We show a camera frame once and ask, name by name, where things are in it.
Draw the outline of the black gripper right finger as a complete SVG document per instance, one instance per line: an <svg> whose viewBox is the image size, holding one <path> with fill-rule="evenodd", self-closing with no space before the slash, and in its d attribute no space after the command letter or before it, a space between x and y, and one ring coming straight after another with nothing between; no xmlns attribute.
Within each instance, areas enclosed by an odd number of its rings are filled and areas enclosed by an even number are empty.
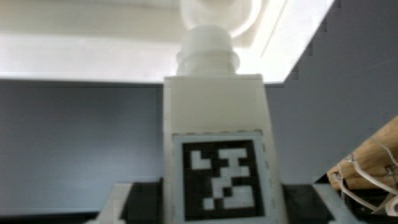
<svg viewBox="0 0 398 224"><path fill-rule="evenodd" d="M327 184L284 185L289 224L350 224L352 214Z"/></svg>

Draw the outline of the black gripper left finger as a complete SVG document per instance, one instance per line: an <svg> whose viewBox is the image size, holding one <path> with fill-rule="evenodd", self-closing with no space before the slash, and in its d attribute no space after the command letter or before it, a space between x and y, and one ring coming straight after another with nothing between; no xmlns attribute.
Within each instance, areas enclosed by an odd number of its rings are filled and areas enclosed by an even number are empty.
<svg viewBox="0 0 398 224"><path fill-rule="evenodd" d="M117 183L94 224L161 224L161 182Z"/></svg>

